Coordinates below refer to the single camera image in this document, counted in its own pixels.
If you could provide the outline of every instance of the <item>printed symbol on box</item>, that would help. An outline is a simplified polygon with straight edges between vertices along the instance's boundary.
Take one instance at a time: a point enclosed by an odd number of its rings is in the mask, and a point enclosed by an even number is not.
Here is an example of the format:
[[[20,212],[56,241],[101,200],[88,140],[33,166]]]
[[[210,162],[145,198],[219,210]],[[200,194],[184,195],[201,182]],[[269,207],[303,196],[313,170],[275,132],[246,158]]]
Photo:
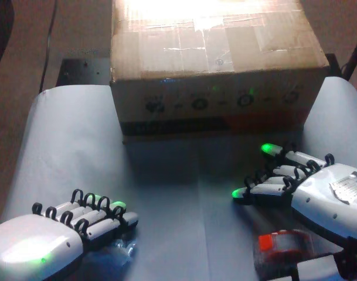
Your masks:
[[[164,112],[165,110],[165,107],[164,107],[164,104],[159,102],[159,101],[150,101],[149,103],[147,103],[145,105],[145,109],[147,109],[150,113],[153,113],[153,112]]]
[[[206,109],[208,107],[208,101],[204,98],[198,98],[197,100],[194,100],[194,102],[192,103],[192,107],[196,110]]]
[[[300,97],[300,93],[297,91],[293,90],[292,92],[289,92],[283,97],[283,101],[287,104],[293,104],[296,101],[298,101],[298,98]]]
[[[254,102],[254,97],[249,94],[243,94],[239,97],[237,104],[240,107],[246,107]]]

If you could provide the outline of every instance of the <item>black cable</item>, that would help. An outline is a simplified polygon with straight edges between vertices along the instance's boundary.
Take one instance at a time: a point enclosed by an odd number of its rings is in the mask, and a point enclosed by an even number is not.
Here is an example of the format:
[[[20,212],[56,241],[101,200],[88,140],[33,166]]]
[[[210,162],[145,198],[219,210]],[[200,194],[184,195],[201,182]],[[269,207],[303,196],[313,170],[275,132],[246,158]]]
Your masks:
[[[44,63],[42,79],[40,81],[39,94],[43,91],[45,72],[47,71],[47,67],[48,67],[49,49],[50,49],[50,35],[52,34],[53,24],[55,22],[55,17],[56,17],[56,11],[57,11],[57,0],[55,0],[55,5],[53,7],[53,13],[52,13],[52,19],[50,20],[50,26],[49,26],[49,30],[48,30],[47,49],[46,49],[46,52],[45,52],[45,63]]]

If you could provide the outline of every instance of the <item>table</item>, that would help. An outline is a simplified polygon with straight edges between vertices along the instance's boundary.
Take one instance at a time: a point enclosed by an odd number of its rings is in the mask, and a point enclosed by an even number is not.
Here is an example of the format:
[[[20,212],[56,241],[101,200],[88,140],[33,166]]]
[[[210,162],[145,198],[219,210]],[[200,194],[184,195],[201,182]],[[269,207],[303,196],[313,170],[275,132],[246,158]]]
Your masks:
[[[232,204],[263,167],[264,142],[296,141],[318,158],[357,167],[357,92],[326,78],[303,132],[122,144],[108,86],[70,85],[33,103],[2,221],[70,200],[74,189],[127,203],[140,215],[138,252],[123,280],[257,280],[256,235],[301,227],[288,210]],[[315,238],[319,251],[334,246]],[[68,280],[114,280],[110,252],[90,253]]]

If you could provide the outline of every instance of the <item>brown cardboard box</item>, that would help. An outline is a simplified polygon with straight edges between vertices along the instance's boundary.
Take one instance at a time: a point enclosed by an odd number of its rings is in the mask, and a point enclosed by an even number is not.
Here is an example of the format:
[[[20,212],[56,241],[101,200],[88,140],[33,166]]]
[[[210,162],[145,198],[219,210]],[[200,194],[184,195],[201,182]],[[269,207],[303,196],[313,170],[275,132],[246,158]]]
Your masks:
[[[124,136],[302,128],[328,69],[298,0],[113,0]]]

